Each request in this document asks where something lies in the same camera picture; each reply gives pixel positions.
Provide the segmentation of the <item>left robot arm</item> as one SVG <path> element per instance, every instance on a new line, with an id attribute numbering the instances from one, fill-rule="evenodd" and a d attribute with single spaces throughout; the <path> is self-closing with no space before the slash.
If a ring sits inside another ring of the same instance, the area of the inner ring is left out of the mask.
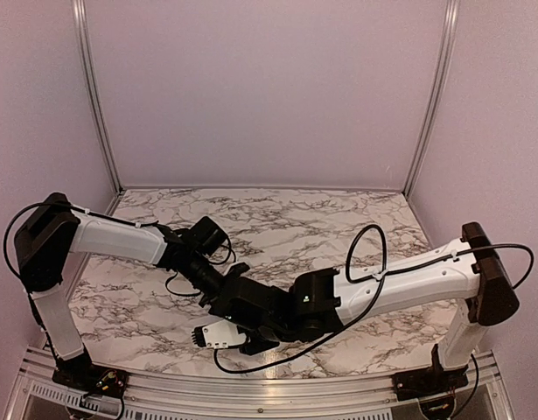
<path id="1" fill-rule="evenodd" d="M 78 388 L 92 389 L 100 376 L 60 286 L 66 259 L 74 253 L 134 260 L 187 279 L 199 292 L 200 305 L 217 318 L 194 329 L 197 347 L 237 347 L 244 354 L 257 354 L 280 344 L 274 290 L 244 277 L 244 264 L 221 274 L 210 261 L 218 249 L 230 245 L 212 219 L 203 217 L 179 229 L 157 222 L 139 224 L 79 208 L 59 192 L 27 210 L 30 216 L 14 235 L 17 276 L 58 360 L 66 362 L 66 377 Z"/>

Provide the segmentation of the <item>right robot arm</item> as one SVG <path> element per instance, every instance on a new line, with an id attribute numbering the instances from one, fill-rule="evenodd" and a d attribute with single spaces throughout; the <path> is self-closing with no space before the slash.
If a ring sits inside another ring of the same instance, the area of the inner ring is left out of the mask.
<path id="1" fill-rule="evenodd" d="M 296 357 L 324 345 L 362 319 L 416 305 L 456 299 L 459 314 L 437 346 L 438 360 L 423 370 L 422 384 L 439 392 L 464 368 L 486 329 L 511 318 L 519 309 L 517 285 L 511 283 L 498 254 L 501 249 L 529 248 L 517 243 L 492 244 L 477 222 L 463 226 L 462 236 L 428 253 L 388 262 L 383 248 L 381 265 L 352 275 L 351 265 L 332 274 L 332 296 L 340 327 Z"/>

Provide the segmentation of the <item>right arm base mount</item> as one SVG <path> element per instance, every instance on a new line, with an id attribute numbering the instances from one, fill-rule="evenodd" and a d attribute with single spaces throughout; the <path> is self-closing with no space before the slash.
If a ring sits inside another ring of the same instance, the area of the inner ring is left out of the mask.
<path id="1" fill-rule="evenodd" d="M 394 374 L 392 381 L 398 401 L 446 393 L 469 383 L 466 367 L 454 371 L 443 371 L 434 367 L 402 371 Z"/>

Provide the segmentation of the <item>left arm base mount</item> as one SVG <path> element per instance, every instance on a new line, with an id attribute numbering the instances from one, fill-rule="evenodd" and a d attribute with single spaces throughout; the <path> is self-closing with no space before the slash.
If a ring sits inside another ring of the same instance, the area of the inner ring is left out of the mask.
<path id="1" fill-rule="evenodd" d="M 52 374 L 55 383 L 78 389 L 85 394 L 121 398 L 129 374 L 127 371 L 96 365 L 90 360 L 60 361 Z"/>

